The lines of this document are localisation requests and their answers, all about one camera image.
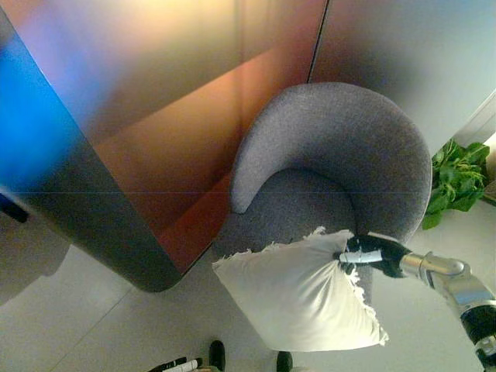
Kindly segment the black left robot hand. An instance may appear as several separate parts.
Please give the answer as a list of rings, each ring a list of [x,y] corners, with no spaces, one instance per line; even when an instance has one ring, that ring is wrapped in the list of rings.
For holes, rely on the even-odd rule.
[[[203,364],[202,358],[187,360],[186,357],[178,358],[162,363],[150,370],[150,372],[190,372],[196,370]]]

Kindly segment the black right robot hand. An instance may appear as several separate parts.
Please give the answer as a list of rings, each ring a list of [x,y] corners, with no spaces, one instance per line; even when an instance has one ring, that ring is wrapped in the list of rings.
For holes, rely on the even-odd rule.
[[[410,254],[401,243],[391,237],[355,235],[346,241],[343,252],[333,254],[339,266],[350,274],[353,268],[372,267],[392,278],[403,278],[401,259]]]

